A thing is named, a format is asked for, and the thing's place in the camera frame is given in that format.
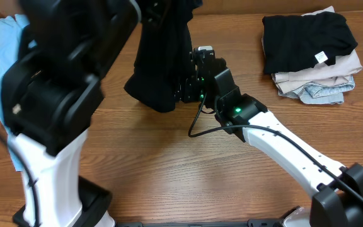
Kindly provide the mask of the black t-shirt with logo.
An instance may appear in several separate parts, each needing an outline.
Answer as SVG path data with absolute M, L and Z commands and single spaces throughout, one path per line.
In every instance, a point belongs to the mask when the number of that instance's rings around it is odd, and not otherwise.
M 124 90 L 157 112 L 175 109 L 176 91 L 193 75 L 188 22 L 202 5 L 202 0 L 171 1 L 158 25 L 142 22 L 134 73 Z

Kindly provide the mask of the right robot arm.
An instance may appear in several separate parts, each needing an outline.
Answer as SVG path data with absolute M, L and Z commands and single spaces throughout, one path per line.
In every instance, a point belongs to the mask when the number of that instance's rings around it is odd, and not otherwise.
M 210 46 L 190 52 L 194 74 L 182 87 L 186 102 L 208 108 L 220 126 L 282 167 L 307 193 L 311 207 L 278 219 L 252 219 L 248 226 L 363 226 L 363 166 L 346 167 L 286 128 L 260 101 L 242 94 L 226 61 Z

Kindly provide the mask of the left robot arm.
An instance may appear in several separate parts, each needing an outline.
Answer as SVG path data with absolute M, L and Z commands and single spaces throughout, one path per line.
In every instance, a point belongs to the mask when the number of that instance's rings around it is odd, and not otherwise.
M 160 26 L 169 1 L 21 0 L 29 24 L 1 85 L 8 146 L 25 205 L 18 226 L 114 226 L 112 194 L 79 175 L 101 81 L 140 22 Z

